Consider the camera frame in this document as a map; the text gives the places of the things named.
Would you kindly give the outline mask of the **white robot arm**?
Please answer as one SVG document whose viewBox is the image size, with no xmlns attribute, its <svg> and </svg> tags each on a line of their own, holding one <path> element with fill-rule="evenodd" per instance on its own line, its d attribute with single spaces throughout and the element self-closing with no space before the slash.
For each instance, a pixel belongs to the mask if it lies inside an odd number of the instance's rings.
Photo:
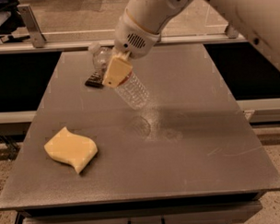
<svg viewBox="0 0 280 224">
<path fill-rule="evenodd" d="M 103 84 L 115 88 L 193 0 L 129 0 L 115 29 Z M 204 0 L 280 72 L 280 0 Z"/>
</svg>

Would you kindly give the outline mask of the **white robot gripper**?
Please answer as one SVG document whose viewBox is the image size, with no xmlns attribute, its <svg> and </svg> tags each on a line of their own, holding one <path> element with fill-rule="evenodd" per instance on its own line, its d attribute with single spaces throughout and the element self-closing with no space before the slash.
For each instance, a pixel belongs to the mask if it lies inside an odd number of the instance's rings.
<svg viewBox="0 0 280 224">
<path fill-rule="evenodd" d="M 102 84 L 109 88 L 119 86 L 133 69 L 129 55 L 132 59 L 147 55 L 158 39 L 159 34 L 140 27 L 125 9 L 116 26 L 114 41 L 114 47 L 122 53 L 111 57 Z"/>
</svg>

